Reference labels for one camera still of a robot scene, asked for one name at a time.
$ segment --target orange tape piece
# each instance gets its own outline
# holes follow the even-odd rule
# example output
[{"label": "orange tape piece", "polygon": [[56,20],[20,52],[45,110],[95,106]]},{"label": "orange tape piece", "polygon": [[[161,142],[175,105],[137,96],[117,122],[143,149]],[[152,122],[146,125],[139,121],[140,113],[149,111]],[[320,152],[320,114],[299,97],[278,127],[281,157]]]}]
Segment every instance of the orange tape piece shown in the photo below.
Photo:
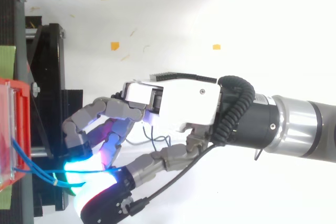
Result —
[{"label": "orange tape piece", "polygon": [[119,48],[119,42],[111,42],[111,50],[116,51]]}]

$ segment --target black cylindrical joint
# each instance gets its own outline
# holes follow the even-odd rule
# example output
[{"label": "black cylindrical joint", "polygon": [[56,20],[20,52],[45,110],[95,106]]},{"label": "black cylindrical joint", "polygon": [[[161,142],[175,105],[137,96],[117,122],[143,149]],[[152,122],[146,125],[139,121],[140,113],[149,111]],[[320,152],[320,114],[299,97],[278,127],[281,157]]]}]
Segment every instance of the black cylindrical joint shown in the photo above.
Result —
[{"label": "black cylindrical joint", "polygon": [[[225,113],[237,101],[239,93],[222,89],[220,114]],[[254,102],[231,132],[227,144],[263,149],[277,134],[279,111],[274,100],[262,94],[256,94]]]},{"label": "black cylindrical joint", "polygon": [[277,134],[279,111],[276,105],[252,103],[229,137],[231,145],[263,149]]}]

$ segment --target orange speck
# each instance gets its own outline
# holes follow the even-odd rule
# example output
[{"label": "orange speck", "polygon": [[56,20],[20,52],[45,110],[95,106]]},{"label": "orange speck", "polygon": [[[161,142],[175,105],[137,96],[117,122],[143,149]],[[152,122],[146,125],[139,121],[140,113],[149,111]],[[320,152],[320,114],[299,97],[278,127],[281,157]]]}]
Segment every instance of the orange speck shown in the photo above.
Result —
[{"label": "orange speck", "polygon": [[213,50],[220,50],[220,44],[214,44],[214,45],[212,46],[212,49],[213,49]]},{"label": "orange speck", "polygon": [[111,42],[111,50],[116,51],[119,48],[119,42]]}]

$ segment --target black cable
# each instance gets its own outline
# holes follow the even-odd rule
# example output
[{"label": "black cable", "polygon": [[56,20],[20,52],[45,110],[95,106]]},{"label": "black cable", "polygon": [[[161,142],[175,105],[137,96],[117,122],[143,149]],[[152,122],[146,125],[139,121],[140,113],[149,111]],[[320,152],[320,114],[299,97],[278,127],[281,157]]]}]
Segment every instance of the black cable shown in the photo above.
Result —
[{"label": "black cable", "polygon": [[154,150],[157,152],[155,144],[154,144],[154,138],[153,138],[153,127],[152,127],[152,130],[151,130],[151,141],[152,141],[152,145],[153,145]]},{"label": "black cable", "polygon": [[[144,126],[142,126],[142,130],[143,130],[143,133],[144,133],[145,137],[146,137],[147,139],[149,139],[149,140],[147,140],[147,141],[143,141],[143,142],[135,143],[135,142],[131,142],[131,141],[129,141],[129,140],[126,138],[125,141],[126,141],[127,143],[129,143],[130,145],[133,145],[133,146],[139,146],[139,145],[142,145],[142,144],[151,143],[151,142],[152,142],[152,139],[151,139],[150,137],[147,136],[146,131],[145,131],[145,127],[144,127]],[[155,142],[163,142],[163,141],[165,141],[166,144],[167,144],[167,146],[172,146],[172,139],[171,139],[171,137],[170,137],[169,135],[167,135],[167,136],[158,136],[158,137],[154,138],[153,141],[155,141]]]},{"label": "black cable", "polygon": [[[151,138],[151,137],[148,137],[147,134],[146,134],[145,126],[142,126],[142,130],[143,130],[143,134],[145,135],[145,137],[146,137],[148,140],[152,141],[152,138]],[[165,141],[168,147],[171,146],[171,137],[170,137],[169,135],[167,135],[167,136],[158,136],[158,137],[154,138],[153,140],[154,140],[155,142],[163,142],[163,141]]]},{"label": "black cable", "polygon": [[207,154],[212,149],[216,148],[217,145],[212,145],[205,149],[203,152],[201,152],[197,157],[195,157],[190,164],[186,168],[184,168],[179,174],[177,174],[176,177],[174,177],[171,181],[169,181],[167,184],[165,184],[163,187],[161,187],[159,190],[157,190],[155,193],[153,193],[151,196],[148,197],[148,201],[151,201],[152,199],[156,198],[158,195],[166,191],[171,185],[173,185],[176,181],[178,181],[184,174],[186,174],[202,157],[204,157],[205,154]]},{"label": "black cable", "polygon": [[253,103],[255,91],[253,86],[246,80],[237,76],[224,76],[219,78],[218,84],[226,89],[240,89],[238,100],[220,117],[220,121],[213,134],[214,143],[228,143],[229,137],[240,118],[245,114]]},{"label": "black cable", "polygon": [[[143,130],[143,134],[145,135],[145,137],[149,140],[148,142],[152,141],[152,139],[149,136],[147,136],[145,126],[142,126],[142,130]],[[165,138],[165,136],[158,136],[158,137],[154,138],[153,140],[156,141],[156,142],[163,142],[164,139],[160,139],[160,138]]]},{"label": "black cable", "polygon": [[152,199],[156,198],[158,195],[167,190],[171,185],[173,185],[176,181],[178,181],[184,174],[186,174],[198,161],[200,161],[200,159],[204,157],[205,154],[207,154],[209,151],[211,151],[213,148],[216,148],[217,146],[218,145],[214,144],[205,149],[202,153],[199,154],[199,156],[194,158],[191,161],[191,163],[186,168],[184,168],[176,177],[174,177],[171,181],[169,181],[167,184],[165,184],[163,187],[161,187],[159,190],[153,193],[150,197],[138,199],[137,201],[130,203],[128,207],[128,212],[130,216],[134,216],[142,209],[144,209],[145,206],[147,206]]}]

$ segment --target coiled black cable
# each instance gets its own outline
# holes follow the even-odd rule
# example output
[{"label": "coiled black cable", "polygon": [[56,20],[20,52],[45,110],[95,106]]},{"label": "coiled black cable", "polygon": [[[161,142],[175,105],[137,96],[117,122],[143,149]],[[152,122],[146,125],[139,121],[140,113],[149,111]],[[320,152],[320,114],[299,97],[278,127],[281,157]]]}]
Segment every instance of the coiled black cable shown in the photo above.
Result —
[{"label": "coiled black cable", "polygon": [[212,141],[214,143],[227,144],[229,143],[232,130],[253,103],[255,91],[248,81],[237,76],[221,77],[218,80],[218,84],[225,89],[234,91],[237,91],[237,89],[241,90],[238,100],[221,115],[213,134]]}]

